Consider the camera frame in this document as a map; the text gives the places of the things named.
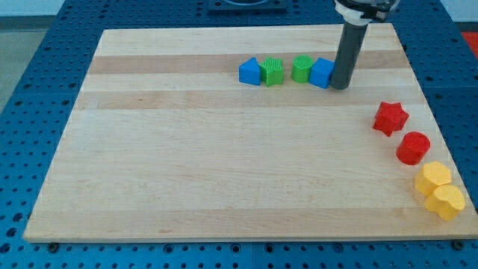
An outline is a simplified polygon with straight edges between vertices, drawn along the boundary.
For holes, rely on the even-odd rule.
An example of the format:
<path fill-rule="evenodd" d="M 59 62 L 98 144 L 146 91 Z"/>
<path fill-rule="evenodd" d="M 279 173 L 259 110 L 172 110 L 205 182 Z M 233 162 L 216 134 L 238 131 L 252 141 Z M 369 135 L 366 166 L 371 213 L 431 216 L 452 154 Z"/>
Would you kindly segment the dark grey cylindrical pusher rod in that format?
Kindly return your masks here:
<path fill-rule="evenodd" d="M 344 90 L 350 85 L 367 27 L 368 24 L 344 23 L 335 57 L 335 67 L 330 79 L 330 86 L 336 90 Z"/>

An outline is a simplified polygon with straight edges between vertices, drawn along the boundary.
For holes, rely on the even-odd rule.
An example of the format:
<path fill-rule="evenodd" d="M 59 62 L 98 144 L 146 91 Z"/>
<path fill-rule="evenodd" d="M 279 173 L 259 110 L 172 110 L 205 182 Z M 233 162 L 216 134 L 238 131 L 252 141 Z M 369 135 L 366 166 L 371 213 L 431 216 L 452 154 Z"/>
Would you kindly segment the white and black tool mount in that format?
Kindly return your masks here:
<path fill-rule="evenodd" d="M 352 25 L 384 22 L 400 0 L 334 0 L 335 10 Z"/>

